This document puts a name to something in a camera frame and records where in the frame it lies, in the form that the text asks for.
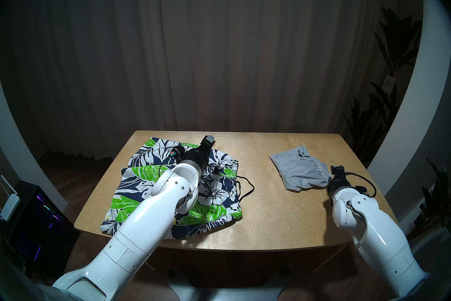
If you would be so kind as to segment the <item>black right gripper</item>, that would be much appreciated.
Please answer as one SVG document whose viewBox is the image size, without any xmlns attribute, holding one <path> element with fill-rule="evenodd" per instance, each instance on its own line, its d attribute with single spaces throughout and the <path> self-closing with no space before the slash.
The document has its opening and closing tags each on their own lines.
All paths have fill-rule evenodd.
<svg viewBox="0 0 451 301">
<path fill-rule="evenodd" d="M 329 198 L 334 198 L 336 191 L 340 188 L 352 188 L 352 185 L 346 178 L 347 175 L 343 166 L 331 166 L 330 171 L 333 175 L 333 178 L 328 183 L 327 187 L 327 194 Z"/>
</svg>

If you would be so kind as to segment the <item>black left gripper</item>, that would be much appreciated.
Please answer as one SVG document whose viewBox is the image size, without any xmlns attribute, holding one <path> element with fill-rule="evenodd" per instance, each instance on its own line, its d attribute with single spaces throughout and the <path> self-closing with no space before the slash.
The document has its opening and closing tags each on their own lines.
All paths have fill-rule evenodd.
<svg viewBox="0 0 451 301">
<path fill-rule="evenodd" d="M 212 135 L 206 135 L 198 147 L 190 149 L 183 154 L 181 163 L 195 167 L 199 173 L 204 172 L 209 164 L 209 155 L 214 144 L 215 138 Z"/>
</svg>

